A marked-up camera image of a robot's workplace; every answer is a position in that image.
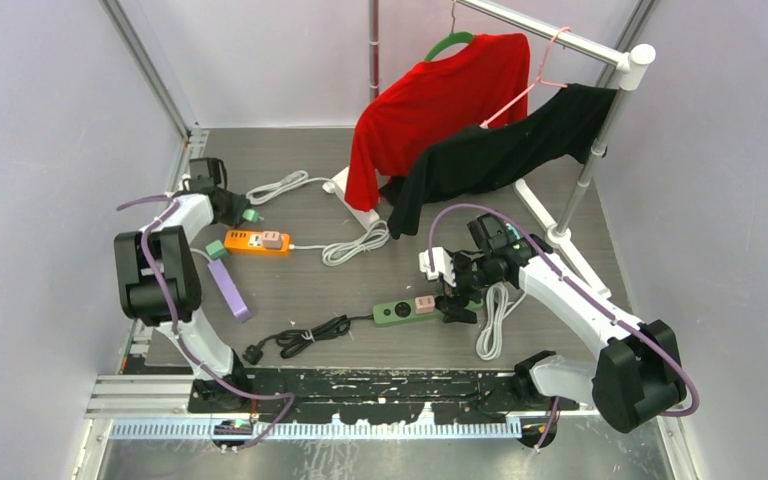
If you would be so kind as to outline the green power strip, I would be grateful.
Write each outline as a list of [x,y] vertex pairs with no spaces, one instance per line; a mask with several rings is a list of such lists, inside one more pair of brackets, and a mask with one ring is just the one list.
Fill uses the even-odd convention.
[[[393,327],[423,321],[439,320],[442,322],[443,314],[449,310],[437,310],[425,315],[417,315],[414,312],[414,299],[378,304],[373,307],[373,322],[377,327]],[[483,307],[482,301],[475,301],[477,312]]]

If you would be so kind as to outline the purple power strip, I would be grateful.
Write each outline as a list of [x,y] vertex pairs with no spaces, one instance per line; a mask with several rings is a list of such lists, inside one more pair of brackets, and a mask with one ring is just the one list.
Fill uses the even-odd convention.
[[219,288],[232,316],[240,322],[246,322],[251,319],[252,312],[232,280],[223,261],[213,260],[209,262],[208,270]]

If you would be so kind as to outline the teal green plug adapter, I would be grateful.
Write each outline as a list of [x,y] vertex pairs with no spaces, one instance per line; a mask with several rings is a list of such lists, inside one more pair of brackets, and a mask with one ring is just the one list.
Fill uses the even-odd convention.
[[220,240],[215,240],[205,246],[205,253],[212,261],[227,258],[230,255],[229,250]]

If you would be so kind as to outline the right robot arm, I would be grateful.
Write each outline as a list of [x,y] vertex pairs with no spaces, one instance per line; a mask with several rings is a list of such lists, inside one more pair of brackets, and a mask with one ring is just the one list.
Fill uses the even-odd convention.
[[537,300],[584,343],[593,358],[573,361],[544,350],[519,362],[513,388],[527,410],[551,400],[591,406],[614,430],[629,433],[656,416],[681,417],[699,406],[680,360],[674,331],[615,306],[568,268],[536,235],[499,212],[483,209],[468,224],[476,252],[433,244],[420,251],[420,271],[438,281],[445,320],[472,321],[467,302],[488,300],[492,287],[509,285]]

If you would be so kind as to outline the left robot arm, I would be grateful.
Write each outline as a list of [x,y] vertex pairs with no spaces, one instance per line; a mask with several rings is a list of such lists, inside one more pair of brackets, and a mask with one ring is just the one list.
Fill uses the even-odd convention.
[[125,316],[170,340],[192,369],[201,398],[213,398],[225,411],[237,413],[250,403],[252,388],[238,355],[219,338],[202,309],[202,285],[191,250],[192,240],[206,227],[241,223],[249,202],[227,186],[222,160],[191,160],[178,190],[119,205],[120,210],[147,203],[166,207],[146,226],[118,234],[113,247]]

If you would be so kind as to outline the pink plug adapter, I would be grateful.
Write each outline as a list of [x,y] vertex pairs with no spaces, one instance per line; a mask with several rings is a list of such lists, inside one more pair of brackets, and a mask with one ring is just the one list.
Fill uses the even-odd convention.
[[435,309],[435,297],[432,295],[420,296],[414,299],[414,312],[417,315],[429,314],[432,313]]

